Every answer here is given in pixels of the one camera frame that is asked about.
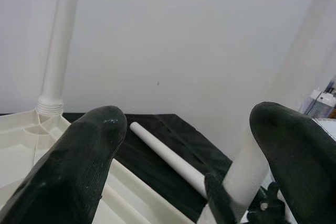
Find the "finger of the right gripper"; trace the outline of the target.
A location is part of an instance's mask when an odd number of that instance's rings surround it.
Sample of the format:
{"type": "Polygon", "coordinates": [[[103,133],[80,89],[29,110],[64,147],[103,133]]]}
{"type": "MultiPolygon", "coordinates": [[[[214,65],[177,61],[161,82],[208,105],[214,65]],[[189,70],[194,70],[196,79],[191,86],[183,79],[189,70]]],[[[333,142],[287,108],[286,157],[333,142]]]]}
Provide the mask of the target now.
{"type": "Polygon", "coordinates": [[[208,205],[216,223],[237,223],[230,207],[230,197],[222,181],[215,174],[205,175],[205,190],[208,205]]]}

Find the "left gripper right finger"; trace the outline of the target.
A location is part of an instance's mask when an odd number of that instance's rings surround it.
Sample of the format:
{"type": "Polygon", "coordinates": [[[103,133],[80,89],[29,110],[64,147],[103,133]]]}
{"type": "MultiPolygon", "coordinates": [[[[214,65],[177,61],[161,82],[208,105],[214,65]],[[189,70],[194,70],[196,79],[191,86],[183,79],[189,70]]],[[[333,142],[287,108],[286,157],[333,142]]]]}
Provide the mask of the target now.
{"type": "Polygon", "coordinates": [[[250,129],[297,223],[335,223],[335,140],[311,117],[274,102],[250,129]]]}

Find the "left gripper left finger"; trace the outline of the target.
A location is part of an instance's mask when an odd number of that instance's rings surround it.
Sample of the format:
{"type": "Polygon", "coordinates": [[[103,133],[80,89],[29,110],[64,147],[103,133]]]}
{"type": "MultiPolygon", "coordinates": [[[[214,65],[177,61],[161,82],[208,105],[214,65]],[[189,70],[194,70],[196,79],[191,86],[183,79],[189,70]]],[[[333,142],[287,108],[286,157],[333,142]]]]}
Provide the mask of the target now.
{"type": "Polygon", "coordinates": [[[92,223],[126,133],[112,105],[74,121],[3,206],[1,223],[92,223]]]}

